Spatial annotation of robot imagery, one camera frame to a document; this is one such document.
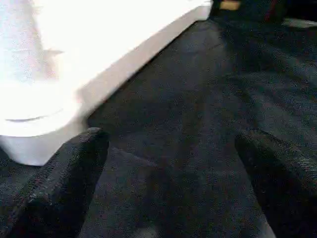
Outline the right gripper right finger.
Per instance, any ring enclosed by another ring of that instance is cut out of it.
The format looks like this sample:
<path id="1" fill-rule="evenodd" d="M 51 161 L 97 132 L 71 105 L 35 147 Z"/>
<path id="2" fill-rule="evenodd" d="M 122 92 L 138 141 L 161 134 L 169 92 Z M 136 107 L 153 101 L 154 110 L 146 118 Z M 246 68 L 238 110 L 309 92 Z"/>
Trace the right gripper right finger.
<path id="1" fill-rule="evenodd" d="M 317 161 L 264 131 L 243 131 L 235 149 L 278 238 L 317 236 Z"/>

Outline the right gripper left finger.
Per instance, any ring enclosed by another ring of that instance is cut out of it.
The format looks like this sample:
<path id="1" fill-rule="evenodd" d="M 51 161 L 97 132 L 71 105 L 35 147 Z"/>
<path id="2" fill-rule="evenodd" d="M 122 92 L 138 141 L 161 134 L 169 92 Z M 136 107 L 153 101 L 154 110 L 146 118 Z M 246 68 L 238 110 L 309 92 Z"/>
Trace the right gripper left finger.
<path id="1" fill-rule="evenodd" d="M 2 238 L 76 238 L 103 171 L 109 139 L 91 127 L 65 142 L 0 204 Z"/>

